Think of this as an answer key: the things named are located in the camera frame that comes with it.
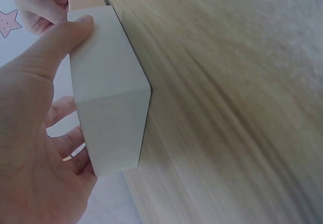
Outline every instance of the wood grain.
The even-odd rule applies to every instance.
[[[322,223],[323,1],[109,1],[153,88],[143,223]]]

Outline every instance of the white block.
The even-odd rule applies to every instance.
[[[97,176],[138,166],[151,88],[112,6],[68,13],[94,18],[94,32],[70,53],[75,102]]]

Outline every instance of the light wood block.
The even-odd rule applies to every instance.
[[[69,0],[69,11],[106,6],[104,0]]]
[[[79,1],[70,0],[78,10],[68,20],[91,15],[95,27],[70,53],[73,91],[94,172],[102,176],[138,166],[151,90],[113,7],[80,9],[73,5]]]

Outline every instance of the pink star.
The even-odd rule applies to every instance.
[[[16,21],[18,10],[5,14],[0,11],[0,33],[6,38],[12,30],[20,29],[22,26]]]

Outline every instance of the hand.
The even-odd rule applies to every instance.
[[[73,98],[53,103],[61,60],[84,41],[93,19],[55,25],[0,68],[0,223],[76,223],[97,180],[80,127],[62,137],[46,128],[75,110]]]
[[[42,34],[67,19],[68,0],[14,0],[27,30]]]

